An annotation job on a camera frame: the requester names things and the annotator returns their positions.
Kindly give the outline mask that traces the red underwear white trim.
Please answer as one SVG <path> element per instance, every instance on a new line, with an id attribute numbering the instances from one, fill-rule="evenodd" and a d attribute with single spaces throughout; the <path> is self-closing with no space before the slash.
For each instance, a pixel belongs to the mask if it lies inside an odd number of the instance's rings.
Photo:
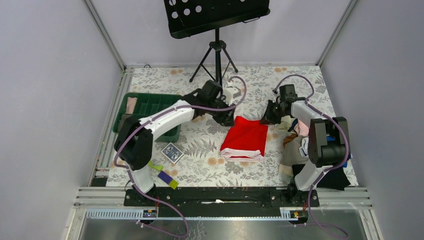
<path id="1" fill-rule="evenodd" d="M 228 162 L 260 162 L 265 158 L 268 125 L 237 116 L 220 147 Z"/>

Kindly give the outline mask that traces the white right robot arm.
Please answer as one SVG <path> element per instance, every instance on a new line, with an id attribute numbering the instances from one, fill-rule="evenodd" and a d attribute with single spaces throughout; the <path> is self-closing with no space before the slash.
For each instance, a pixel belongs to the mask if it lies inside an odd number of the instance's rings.
<path id="1" fill-rule="evenodd" d="M 316 188 L 329 171 L 342 167 L 350 159 L 348 123 L 344 117 L 330 117 L 312 106 L 307 98 L 299 97 L 293 84 L 279 87 L 278 96 L 268 101 L 260 123 L 280 124 L 285 116 L 297 119 L 309 129 L 309 161 L 294 177 L 295 187 L 286 193 L 287 201 L 299 206 L 307 199 L 306 191 Z"/>

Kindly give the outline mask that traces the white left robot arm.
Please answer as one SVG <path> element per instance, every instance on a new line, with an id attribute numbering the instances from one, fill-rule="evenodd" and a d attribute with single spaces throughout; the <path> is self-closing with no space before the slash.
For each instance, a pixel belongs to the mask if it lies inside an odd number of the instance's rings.
<path id="1" fill-rule="evenodd" d="M 241 91 L 233 86 L 222 87 L 209 80 L 202 88 L 182 96 L 171 106 L 147 117 L 128 117 L 122 124 L 114 143 L 116 159 L 124 163 L 122 168 L 129 172 L 130 182 L 137 186 L 136 199 L 144 206 L 155 200 L 155 186 L 150 176 L 149 162 L 154 142 L 171 129 L 205 114 L 211 115 L 216 123 L 232 127 L 237 104 L 235 98 Z"/>

